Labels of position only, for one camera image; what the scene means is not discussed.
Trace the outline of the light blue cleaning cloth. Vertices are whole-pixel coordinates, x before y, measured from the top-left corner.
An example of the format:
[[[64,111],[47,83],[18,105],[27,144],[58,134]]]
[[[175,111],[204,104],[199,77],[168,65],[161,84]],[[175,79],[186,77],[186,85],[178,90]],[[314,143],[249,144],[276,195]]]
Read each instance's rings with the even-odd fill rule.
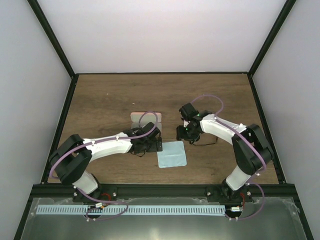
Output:
[[[182,141],[164,142],[162,151],[157,152],[158,167],[174,168],[187,165],[185,146]]]

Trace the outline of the pink glasses case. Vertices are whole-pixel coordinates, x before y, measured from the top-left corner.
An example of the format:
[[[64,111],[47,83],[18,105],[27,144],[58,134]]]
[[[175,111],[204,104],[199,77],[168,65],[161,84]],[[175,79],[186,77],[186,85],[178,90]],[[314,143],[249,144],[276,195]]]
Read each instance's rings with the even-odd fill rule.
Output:
[[[147,123],[156,122],[156,117],[153,113],[147,113],[142,118],[143,112],[131,112],[130,119],[131,119],[131,128],[138,128],[144,127]],[[157,115],[157,127],[162,130],[162,114],[160,112],[155,113]]]

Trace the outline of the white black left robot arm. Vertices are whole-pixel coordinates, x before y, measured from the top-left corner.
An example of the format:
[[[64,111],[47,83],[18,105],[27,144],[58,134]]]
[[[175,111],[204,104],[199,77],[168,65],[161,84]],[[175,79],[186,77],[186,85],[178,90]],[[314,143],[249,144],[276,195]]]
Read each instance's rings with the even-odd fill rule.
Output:
[[[142,157],[145,153],[161,151],[161,130],[151,122],[101,138],[81,138],[73,134],[50,155],[49,176],[63,185],[73,185],[89,201],[97,202],[103,190],[97,178],[87,171],[89,163],[111,155]]]

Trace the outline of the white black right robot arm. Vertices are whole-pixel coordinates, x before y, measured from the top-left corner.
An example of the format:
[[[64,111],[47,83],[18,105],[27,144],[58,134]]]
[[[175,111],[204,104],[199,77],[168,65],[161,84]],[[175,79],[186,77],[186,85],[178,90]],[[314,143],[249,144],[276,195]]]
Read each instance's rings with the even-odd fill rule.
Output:
[[[240,189],[255,175],[266,169],[274,157],[274,151],[257,124],[236,124],[209,111],[179,111],[183,125],[176,128],[176,138],[191,145],[201,134],[210,134],[226,141],[233,147],[236,167],[221,184],[223,198],[229,202],[240,196]]]

